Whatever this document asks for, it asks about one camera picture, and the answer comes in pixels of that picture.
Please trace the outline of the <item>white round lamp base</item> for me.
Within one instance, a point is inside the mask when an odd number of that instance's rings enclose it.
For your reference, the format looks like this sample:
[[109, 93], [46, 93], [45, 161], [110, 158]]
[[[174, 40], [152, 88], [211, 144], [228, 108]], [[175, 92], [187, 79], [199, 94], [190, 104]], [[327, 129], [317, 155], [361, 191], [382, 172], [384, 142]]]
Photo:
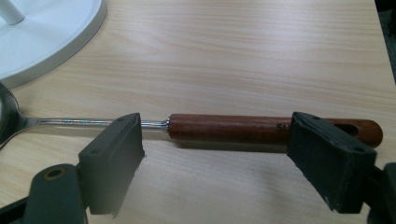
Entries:
[[102, 26], [106, 0], [0, 0], [0, 82], [41, 77], [81, 50]]

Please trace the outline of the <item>wooden handled metal ladle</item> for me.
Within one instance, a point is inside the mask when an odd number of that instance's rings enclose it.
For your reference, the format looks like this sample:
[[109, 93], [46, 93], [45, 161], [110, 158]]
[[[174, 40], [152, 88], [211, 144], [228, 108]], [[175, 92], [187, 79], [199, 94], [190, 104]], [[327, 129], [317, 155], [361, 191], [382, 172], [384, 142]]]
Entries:
[[[173, 114], [163, 121], [142, 120], [144, 130], [164, 131], [176, 140], [231, 142], [282, 146], [288, 143], [295, 122], [313, 124], [314, 131], [349, 135], [370, 147], [383, 140], [380, 125], [369, 119], [323, 119], [295, 112], [290, 118]], [[12, 91], [0, 82], [0, 148], [25, 130], [39, 126], [72, 126], [105, 128], [111, 119], [57, 118], [41, 119], [24, 116]]]

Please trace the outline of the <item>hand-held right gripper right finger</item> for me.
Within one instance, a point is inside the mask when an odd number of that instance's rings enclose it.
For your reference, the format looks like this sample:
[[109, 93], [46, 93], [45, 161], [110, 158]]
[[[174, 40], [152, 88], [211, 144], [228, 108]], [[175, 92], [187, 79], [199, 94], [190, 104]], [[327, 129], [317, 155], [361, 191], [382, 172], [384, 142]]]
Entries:
[[359, 213], [363, 182], [375, 166], [372, 148], [326, 119], [295, 112], [287, 156], [330, 209], [341, 214]]

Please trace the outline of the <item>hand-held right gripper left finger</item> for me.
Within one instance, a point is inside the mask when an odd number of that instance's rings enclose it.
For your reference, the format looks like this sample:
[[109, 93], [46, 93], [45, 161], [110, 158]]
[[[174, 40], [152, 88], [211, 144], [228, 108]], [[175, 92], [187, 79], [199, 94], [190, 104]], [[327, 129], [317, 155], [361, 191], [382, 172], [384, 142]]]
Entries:
[[84, 203], [93, 215], [118, 214], [144, 158], [139, 113], [113, 121], [78, 154]]

